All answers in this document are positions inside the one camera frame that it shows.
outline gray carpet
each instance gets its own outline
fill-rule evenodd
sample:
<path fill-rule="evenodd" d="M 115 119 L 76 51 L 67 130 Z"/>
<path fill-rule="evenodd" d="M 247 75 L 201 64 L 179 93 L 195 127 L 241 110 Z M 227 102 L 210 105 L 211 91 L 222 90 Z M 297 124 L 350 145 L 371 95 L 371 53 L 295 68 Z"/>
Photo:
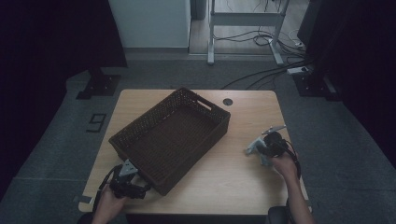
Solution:
<path fill-rule="evenodd" d="M 124 89 L 219 89 L 227 83 L 276 67 L 272 57 L 217 60 L 158 56 L 132 59 L 120 74 L 114 96 L 76 100 L 89 76 L 71 77 L 62 106 L 29 159 L 13 179 L 0 205 L 0 223 L 76 223 L 77 197 L 84 190 L 112 111 Z M 244 90 L 258 75 L 231 85 Z M 370 135 L 341 102 L 300 97 L 292 77 L 268 77 L 253 86 L 274 90 L 290 139 L 298 150 L 306 189 L 318 223 L 396 223 L 396 171 Z M 106 114 L 99 133 L 89 123 Z M 123 216 L 112 223 L 125 223 Z"/>

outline white wall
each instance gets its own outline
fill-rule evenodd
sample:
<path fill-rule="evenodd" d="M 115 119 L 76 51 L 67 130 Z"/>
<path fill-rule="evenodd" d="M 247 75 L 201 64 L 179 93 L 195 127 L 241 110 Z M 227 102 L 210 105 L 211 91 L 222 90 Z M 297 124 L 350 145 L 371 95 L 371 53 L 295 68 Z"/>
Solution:
<path fill-rule="evenodd" d="M 124 48 L 187 48 L 190 0 L 109 0 Z"/>

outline person's left hand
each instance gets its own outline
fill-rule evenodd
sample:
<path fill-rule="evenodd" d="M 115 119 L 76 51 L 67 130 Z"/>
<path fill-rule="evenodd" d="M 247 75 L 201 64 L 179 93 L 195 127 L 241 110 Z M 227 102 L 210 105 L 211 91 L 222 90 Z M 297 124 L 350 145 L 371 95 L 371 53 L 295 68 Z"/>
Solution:
<path fill-rule="evenodd" d="M 126 201 L 128 201 L 128 197 L 117 198 L 110 186 L 106 184 L 102 189 L 101 198 L 93 215 L 92 224 L 109 222 L 119 214 Z"/>

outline brown wicker basket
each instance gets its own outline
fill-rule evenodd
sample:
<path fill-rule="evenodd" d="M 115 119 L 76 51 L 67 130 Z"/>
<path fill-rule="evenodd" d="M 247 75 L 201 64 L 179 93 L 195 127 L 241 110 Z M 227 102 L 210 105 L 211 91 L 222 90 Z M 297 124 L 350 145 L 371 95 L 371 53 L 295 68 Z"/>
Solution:
<path fill-rule="evenodd" d="M 227 133 L 231 114 L 181 88 L 109 139 L 161 195 Z"/>

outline light wood tabletop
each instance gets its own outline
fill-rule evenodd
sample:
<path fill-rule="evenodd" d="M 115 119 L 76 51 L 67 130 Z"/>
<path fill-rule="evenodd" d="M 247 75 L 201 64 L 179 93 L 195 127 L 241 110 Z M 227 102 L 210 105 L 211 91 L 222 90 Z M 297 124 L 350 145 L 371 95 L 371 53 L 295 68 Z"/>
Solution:
<path fill-rule="evenodd" d="M 231 113 L 228 132 L 195 163 L 166 196 L 151 189 L 144 200 L 129 200 L 124 206 L 124 212 L 266 215 L 270 207 L 285 205 L 288 193 L 282 176 L 273 167 L 262 166 L 259 155 L 245 154 L 248 145 L 261 136 L 264 130 L 285 124 L 275 93 L 193 91 Z M 120 94 L 84 189 L 84 196 L 94 198 L 107 173 L 122 163 L 108 139 L 171 92 L 172 90 L 125 90 Z M 232 99 L 233 104 L 225 105 L 223 100 L 226 98 Z M 290 140 L 287 129 L 279 133 L 286 140 Z M 301 185 L 303 195 L 308 199 L 303 180 Z M 80 203 L 79 210 L 91 212 L 93 201 Z"/>

